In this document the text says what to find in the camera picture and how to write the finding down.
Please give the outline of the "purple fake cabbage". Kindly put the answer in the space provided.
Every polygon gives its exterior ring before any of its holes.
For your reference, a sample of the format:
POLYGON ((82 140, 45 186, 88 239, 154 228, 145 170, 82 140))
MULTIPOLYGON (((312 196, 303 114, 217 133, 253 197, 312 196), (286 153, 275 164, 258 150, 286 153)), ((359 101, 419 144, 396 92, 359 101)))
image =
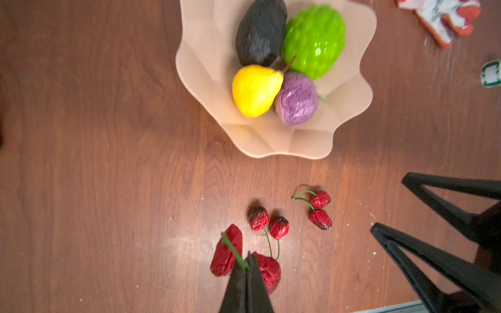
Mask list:
POLYGON ((288 126, 310 120, 318 108, 319 95, 312 79, 299 72, 284 75, 283 85, 275 97, 275 111, 288 126))

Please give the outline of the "dark fake avocado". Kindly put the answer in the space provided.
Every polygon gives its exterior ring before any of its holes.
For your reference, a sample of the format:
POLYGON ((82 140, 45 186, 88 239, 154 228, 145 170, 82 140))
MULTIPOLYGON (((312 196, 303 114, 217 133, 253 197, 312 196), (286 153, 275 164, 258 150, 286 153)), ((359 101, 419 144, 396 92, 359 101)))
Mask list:
POLYGON ((287 25, 283 0, 254 1, 241 19, 236 52, 242 66, 270 66, 280 54, 287 25))

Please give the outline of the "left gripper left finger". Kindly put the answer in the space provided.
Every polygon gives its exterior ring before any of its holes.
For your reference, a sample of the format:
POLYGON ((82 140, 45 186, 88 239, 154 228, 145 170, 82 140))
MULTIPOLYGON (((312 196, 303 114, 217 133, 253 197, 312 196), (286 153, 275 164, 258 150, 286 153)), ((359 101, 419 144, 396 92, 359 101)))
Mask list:
POLYGON ((246 313, 247 273, 237 263, 231 273, 219 313, 246 313))

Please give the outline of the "green bumpy fake fruit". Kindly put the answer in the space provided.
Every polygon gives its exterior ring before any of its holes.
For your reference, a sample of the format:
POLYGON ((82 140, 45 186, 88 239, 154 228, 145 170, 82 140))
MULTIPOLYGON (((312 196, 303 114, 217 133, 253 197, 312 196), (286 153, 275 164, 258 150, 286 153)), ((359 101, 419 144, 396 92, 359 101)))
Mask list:
POLYGON ((282 59, 312 80, 326 75, 345 45, 346 24, 331 5, 311 5, 287 23, 282 59))

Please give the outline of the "yellow fake pear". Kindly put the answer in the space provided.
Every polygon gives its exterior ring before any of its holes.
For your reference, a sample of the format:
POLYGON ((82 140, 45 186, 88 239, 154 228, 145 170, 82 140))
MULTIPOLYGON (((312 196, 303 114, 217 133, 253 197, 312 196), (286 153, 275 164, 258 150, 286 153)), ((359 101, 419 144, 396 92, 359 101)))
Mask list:
POLYGON ((281 90, 284 74, 295 60, 296 56, 284 70, 274 70, 261 65, 241 68, 232 82, 232 96, 237 109, 250 118, 265 114, 281 90))

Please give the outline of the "red cherry pair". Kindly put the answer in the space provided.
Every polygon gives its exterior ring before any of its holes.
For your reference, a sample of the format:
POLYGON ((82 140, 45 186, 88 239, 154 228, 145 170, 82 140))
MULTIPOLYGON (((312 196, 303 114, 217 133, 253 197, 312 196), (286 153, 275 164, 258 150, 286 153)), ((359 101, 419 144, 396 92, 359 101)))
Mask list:
MULTIPOLYGON (((211 273, 215 276, 226 276, 231 274, 234 266, 242 269, 241 265, 247 263, 247 260, 243 259, 242 252, 243 235, 235 224, 231 224, 216 245, 210 264, 211 273)), ((271 256, 264 256, 257 252, 254 252, 253 256, 257 258, 265 287, 271 295, 281 281, 282 272, 279 262, 271 256)))
POLYGON ((289 221, 283 216, 271 218, 270 214, 262 206, 254 207, 250 210, 250 213, 248 214, 248 221, 249 226, 253 231, 257 232, 263 230, 265 232, 271 257, 278 260, 281 255, 280 240, 286 236, 290 230, 289 221), (273 256, 271 237, 277 242, 276 256, 273 256))
POLYGON ((309 214, 309 220, 318 228, 321 230, 330 230, 332 228, 332 220, 324 209, 331 202, 331 197, 326 191, 321 190, 315 192, 313 190, 301 190, 292 197, 292 200, 305 203, 310 207, 311 212, 309 214), (308 201, 299 198, 299 196, 304 193, 310 196, 308 201))

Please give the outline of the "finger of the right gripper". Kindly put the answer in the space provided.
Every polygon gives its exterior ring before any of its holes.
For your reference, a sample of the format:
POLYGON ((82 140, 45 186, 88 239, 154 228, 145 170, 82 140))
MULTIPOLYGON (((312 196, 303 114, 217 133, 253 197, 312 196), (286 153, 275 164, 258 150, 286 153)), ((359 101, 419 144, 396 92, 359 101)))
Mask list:
POLYGON ((499 180, 410 172, 402 184, 466 238, 500 238, 499 180))
POLYGON ((499 274, 380 223, 371 228, 371 234, 406 276, 429 312, 500 312, 499 274), (442 292, 404 250, 461 290, 442 292))

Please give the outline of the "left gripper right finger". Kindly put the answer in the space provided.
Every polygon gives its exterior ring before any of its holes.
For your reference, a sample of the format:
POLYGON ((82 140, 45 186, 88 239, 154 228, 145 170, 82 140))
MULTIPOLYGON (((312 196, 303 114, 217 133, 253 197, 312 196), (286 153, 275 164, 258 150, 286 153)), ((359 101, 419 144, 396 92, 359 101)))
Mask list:
POLYGON ((249 253, 247 263, 249 269, 246 274, 246 312, 274 313, 257 257, 249 253))

